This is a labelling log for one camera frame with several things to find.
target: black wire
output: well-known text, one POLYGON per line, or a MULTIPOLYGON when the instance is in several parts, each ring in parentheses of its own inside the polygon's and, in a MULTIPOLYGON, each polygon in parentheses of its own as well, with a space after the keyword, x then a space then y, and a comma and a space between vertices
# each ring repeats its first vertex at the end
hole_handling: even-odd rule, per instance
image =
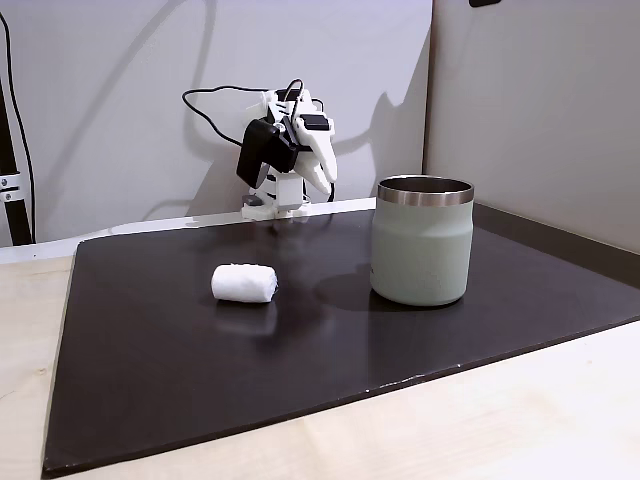
POLYGON ((7 46, 7 76, 9 77, 9 91, 11 92, 11 103, 13 103, 13 110, 16 112, 16 120, 18 120, 18 126, 20 127, 20 136, 22 137, 22 145, 24 146, 24 154, 27 157, 27 166, 29 167, 29 185, 31 188, 31 240, 36 243, 36 187, 33 180, 33 165, 31 164, 31 153, 29 153, 29 146, 27 145, 27 136, 24 133, 24 125, 22 124, 22 117, 20 117, 20 111, 18 110, 18 102, 16 101, 16 94, 13 89, 13 69, 11 68, 11 37, 9 36, 9 25, 4 19, 4 15, 0 12, 0 20, 4 25, 4 33, 7 46))
POLYGON ((320 104, 320 106, 322 107, 322 112, 324 112, 324 103, 322 102, 322 100, 320 100, 319 98, 312 98, 311 99, 312 102, 318 102, 320 104))
POLYGON ((241 92, 266 92, 267 91, 266 88, 246 88, 246 87, 238 87, 238 86, 235 86, 235 85, 222 85, 222 86, 216 87, 216 88, 194 88, 194 89, 191 89, 191 90, 187 90, 186 92, 184 92, 182 94, 182 101, 187 105, 187 107, 189 107, 191 110, 193 110, 195 113, 197 113, 202 118, 204 118, 207 122, 209 122, 209 125, 211 125, 211 127, 213 127, 215 132, 218 135, 220 135, 222 138, 224 138, 227 142, 231 142, 231 143, 234 143, 234 144, 238 145, 239 147, 242 147, 242 142, 239 142, 238 140, 235 140, 235 139, 225 135, 220 130, 218 130, 218 127, 216 127, 216 124, 213 123, 213 120, 211 120, 211 118, 206 113, 198 110, 196 107, 194 107, 187 100, 187 96, 191 95, 192 93, 214 93, 214 92, 217 92, 218 90, 225 90, 225 89, 240 90, 241 92))
POLYGON ((287 101, 287 97, 289 96, 289 92, 291 92, 291 88, 296 84, 296 83, 300 83, 300 92, 298 93, 298 96, 296 97, 296 102, 293 104, 293 110, 291 110, 291 117, 289 117, 291 119, 291 123, 293 123, 293 117, 296 114, 296 110, 298 110, 298 102, 300 102, 300 97, 302 97, 302 91, 304 90, 304 82, 302 80, 300 80, 299 78, 296 78, 295 80, 291 80, 291 83, 289 84, 289 86, 287 87, 286 92, 284 93, 284 101, 287 101))

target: gray wall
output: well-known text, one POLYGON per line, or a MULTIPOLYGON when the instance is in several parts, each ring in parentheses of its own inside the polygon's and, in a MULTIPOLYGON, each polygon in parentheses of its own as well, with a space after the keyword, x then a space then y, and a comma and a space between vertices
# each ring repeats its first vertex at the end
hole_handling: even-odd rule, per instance
POLYGON ((640 2, 435 0, 427 169, 640 252, 640 2))
MULTIPOLYGON (((184 107, 180 94, 194 86, 306 80, 336 123, 338 199, 421 168, 430 1, 3 0, 0 9, 41 241, 240 208, 239 150, 184 107)), ((230 92, 197 105, 241 138, 242 109, 255 100, 230 92)), ((0 246, 9 243, 2 211, 0 246)))

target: metal rim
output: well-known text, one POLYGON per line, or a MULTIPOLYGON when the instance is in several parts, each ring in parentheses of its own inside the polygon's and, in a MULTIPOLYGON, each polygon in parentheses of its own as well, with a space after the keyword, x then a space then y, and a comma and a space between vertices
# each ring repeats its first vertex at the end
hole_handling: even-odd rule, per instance
POLYGON ((397 175, 378 183, 378 198, 414 207, 448 207, 473 200, 469 182, 432 175, 397 175))

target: sage green mug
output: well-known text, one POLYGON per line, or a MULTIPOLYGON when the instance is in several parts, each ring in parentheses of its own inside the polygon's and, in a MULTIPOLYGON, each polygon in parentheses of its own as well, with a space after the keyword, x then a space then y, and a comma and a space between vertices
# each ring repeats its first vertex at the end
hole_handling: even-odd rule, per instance
POLYGON ((467 289, 474 187, 429 175, 378 184, 371 286, 389 300, 446 305, 467 289))

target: black mat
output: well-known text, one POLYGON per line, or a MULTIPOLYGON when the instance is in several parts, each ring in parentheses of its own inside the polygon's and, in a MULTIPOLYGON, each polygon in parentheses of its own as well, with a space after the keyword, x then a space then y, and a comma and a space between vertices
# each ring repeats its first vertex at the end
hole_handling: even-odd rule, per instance
POLYGON ((239 433, 640 314, 640 290, 477 226, 462 300, 437 309, 391 303, 369 287, 371 216, 83 242, 44 475, 239 433), (275 301, 216 302, 210 279, 221 263, 273 266, 275 301))

